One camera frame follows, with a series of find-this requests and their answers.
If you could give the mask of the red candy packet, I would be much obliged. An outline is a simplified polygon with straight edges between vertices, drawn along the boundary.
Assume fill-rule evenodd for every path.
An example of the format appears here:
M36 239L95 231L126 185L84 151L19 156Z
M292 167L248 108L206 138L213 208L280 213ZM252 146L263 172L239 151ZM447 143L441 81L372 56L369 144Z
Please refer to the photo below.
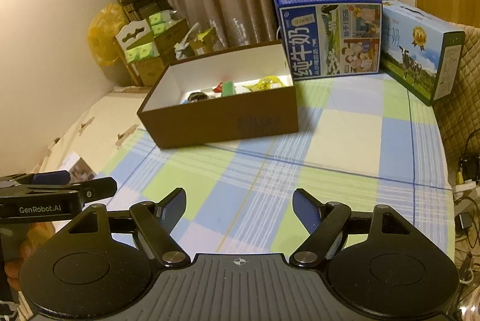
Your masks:
M222 89L223 89L223 83L220 82L215 88L213 88L213 91L215 93L222 93Z

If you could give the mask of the checkered tablecloth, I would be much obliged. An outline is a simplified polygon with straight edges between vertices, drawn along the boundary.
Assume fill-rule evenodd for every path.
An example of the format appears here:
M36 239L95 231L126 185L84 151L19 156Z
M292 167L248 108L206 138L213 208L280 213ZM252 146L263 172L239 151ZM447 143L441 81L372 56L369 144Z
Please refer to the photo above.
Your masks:
M353 210L394 207L441 250L455 248L453 199L432 108L386 74L296 84L299 131L160 150L134 132L103 174L109 210L177 187L186 211L173 238L189 254L290 254L306 238L291 198L305 189Z

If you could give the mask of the small photo card box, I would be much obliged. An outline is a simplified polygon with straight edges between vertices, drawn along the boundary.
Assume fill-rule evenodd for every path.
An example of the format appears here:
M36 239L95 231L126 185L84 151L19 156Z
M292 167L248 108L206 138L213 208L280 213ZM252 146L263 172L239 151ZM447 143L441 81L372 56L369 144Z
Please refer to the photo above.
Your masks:
M93 180L96 177L94 170L78 153L72 152L64 158L59 167L62 171L70 174L71 183L79 183Z

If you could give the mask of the small open cardboard box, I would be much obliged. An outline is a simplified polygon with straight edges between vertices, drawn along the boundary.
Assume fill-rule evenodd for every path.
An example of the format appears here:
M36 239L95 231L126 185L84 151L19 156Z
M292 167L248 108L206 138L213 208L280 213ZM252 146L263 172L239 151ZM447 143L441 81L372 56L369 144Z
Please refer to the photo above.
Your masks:
M189 46L195 56L213 53L222 49L215 27L210 27L206 31L200 32L189 43Z

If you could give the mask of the green medicine box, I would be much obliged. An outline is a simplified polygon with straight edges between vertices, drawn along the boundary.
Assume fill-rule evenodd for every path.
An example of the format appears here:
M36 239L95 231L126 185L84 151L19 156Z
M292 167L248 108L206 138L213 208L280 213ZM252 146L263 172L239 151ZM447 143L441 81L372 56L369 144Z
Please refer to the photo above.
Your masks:
M221 85L221 96L234 96L236 94L235 85L233 81L223 82Z

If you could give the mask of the crumpled grey plastic bag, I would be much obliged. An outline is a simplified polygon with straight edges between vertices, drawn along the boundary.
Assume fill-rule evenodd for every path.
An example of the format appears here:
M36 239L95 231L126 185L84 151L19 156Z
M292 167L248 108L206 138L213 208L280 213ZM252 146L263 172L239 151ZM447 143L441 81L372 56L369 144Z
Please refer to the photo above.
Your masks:
M176 60L182 60L195 55L195 52L191 48L190 44L197 39L200 29L201 26L199 23L193 24L193 26L185 34L184 38L179 43L175 44L174 49Z

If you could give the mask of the light blue milk carton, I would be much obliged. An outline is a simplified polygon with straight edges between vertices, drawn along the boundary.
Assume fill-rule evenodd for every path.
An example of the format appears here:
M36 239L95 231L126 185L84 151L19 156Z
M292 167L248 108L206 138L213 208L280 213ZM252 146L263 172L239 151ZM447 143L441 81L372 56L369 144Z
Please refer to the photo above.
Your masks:
M399 1L382 5L380 67L431 106L452 91L465 31Z

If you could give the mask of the dark velvet scrunchie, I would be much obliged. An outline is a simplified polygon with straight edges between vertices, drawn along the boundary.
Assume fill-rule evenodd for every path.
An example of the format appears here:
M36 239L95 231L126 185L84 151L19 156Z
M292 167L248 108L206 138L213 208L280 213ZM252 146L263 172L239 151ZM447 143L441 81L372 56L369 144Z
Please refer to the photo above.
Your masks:
M208 94L204 93L204 92L192 92L188 97L187 97L187 101L189 103L192 103L192 102L197 102L197 101L204 101L204 100L208 100L209 99L209 96Z

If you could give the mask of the white power strip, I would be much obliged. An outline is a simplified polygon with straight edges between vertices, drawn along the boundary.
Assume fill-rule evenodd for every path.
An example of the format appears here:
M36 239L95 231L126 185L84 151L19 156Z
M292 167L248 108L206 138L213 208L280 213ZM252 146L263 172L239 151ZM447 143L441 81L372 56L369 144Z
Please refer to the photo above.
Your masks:
M475 181L468 181L466 183L457 184L453 188L453 197L455 200L461 197L467 197L469 194L475 191L477 187L478 184Z

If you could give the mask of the yellow plastic bag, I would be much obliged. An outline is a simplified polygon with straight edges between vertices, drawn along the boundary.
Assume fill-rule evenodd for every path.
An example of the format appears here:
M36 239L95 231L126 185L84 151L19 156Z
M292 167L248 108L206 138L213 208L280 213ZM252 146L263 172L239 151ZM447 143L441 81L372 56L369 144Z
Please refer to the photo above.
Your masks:
M119 59L115 37L127 23L123 8L113 3L103 8L90 23L87 42L99 66L112 66Z

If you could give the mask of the yellow snack packet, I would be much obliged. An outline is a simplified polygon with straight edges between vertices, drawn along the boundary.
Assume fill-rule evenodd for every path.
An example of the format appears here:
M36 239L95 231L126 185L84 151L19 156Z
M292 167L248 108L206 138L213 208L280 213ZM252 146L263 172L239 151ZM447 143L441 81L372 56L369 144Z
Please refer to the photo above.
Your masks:
M277 88L287 88L292 85L286 75L266 75L258 80L240 83L239 87L245 92L265 92Z

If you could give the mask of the brown cardboard storage box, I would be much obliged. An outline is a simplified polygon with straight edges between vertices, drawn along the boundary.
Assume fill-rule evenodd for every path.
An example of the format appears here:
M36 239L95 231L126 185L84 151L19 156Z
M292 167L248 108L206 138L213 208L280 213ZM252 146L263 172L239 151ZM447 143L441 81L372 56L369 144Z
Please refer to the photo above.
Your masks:
M162 150L295 133L298 110L289 69L279 41L174 62L151 88L137 116ZM292 85L265 92L239 87L266 75L286 75ZM213 91L226 81L234 82L234 96ZM189 103L192 92L204 92L209 99Z

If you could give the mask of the cartoon print bedsheet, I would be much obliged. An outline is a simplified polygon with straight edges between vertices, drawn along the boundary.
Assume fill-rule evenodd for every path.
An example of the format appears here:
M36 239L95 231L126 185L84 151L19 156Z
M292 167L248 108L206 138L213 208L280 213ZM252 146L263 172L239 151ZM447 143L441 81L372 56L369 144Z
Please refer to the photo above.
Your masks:
M130 147L143 135L144 127L137 110L149 88L116 87L72 124L46 151L35 172L58 170L75 153L95 172Z

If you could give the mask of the cardboard box with tissues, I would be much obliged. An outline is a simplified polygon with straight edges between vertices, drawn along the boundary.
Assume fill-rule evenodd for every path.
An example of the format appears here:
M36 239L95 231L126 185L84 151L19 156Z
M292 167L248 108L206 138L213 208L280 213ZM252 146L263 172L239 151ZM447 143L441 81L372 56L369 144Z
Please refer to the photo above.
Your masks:
M162 10L123 26L115 36L121 60L133 84L151 87L166 66L176 61L175 45L190 29L176 10Z

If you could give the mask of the dark blue milk carton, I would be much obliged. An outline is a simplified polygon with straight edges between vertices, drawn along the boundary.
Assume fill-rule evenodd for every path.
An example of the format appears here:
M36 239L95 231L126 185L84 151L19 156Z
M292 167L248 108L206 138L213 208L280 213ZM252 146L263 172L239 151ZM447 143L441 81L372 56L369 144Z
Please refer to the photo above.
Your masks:
M275 0L294 80L379 72L381 0Z

